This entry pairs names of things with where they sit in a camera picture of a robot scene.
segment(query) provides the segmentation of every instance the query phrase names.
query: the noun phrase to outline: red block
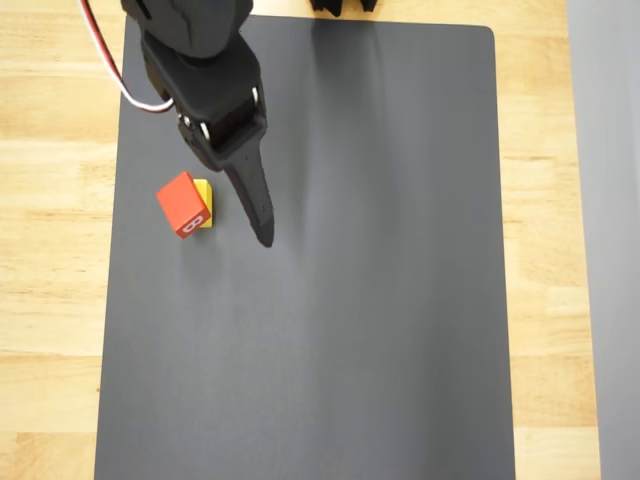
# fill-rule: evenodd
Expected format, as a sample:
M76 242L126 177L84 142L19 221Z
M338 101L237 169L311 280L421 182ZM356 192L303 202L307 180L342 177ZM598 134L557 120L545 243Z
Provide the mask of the red block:
M211 218L189 172L182 172L156 194L173 231L187 238Z

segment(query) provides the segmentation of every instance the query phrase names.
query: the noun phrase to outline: wire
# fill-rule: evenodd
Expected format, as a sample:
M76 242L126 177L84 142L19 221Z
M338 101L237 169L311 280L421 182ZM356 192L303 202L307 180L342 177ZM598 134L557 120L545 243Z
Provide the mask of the wire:
M120 75L120 71L116 65L116 62L113 60L113 56L111 56L111 52L109 51L109 47L107 47L107 43L102 36L102 32L98 27L98 22L93 15L93 11L91 10L91 6L89 5L89 0L78 0L78 6L80 7L80 11L82 12L82 16L84 18L85 24L87 25L87 29L89 30L89 34L91 35L91 39L93 40L93 44L98 50L98 55L104 63L105 68L109 72L109 75L113 79L114 82L120 88L122 95L133 105L134 107L139 108L140 110L144 110L149 113L163 113L170 110L173 107L173 98L170 98L165 103L160 105L149 105L147 103L140 102L131 96L129 89L124 83L122 79L122 75Z

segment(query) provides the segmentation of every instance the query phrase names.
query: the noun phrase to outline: wooden block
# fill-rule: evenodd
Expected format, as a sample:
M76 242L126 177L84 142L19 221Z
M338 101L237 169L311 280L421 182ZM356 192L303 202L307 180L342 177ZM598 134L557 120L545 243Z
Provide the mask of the wooden block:
M171 228L182 238L187 238L211 218L189 172L182 172L156 196Z
M202 197L211 214L209 220L203 222L200 228L211 228L213 226L213 188L211 188L211 184L206 178L196 178L193 181L196 184L200 197Z

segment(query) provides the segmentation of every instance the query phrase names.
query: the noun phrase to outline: yellow block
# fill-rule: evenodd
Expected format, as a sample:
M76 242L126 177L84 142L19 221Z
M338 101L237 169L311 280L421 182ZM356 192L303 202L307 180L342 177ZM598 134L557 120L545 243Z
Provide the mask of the yellow block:
M211 218L200 225L200 228L211 228L213 225L213 189L206 178L194 178L193 181L196 184L200 197L202 197L202 200L211 213Z

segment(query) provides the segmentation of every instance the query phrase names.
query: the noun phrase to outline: wooden table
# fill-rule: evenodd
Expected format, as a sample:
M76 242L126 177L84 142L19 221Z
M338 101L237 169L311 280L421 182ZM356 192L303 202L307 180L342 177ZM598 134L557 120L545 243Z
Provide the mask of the wooden table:
M599 478L565 3L379 3L495 33L518 479ZM120 60L120 2L93 4ZM119 95L75 2L0 0L0 97L0 478L93 478Z

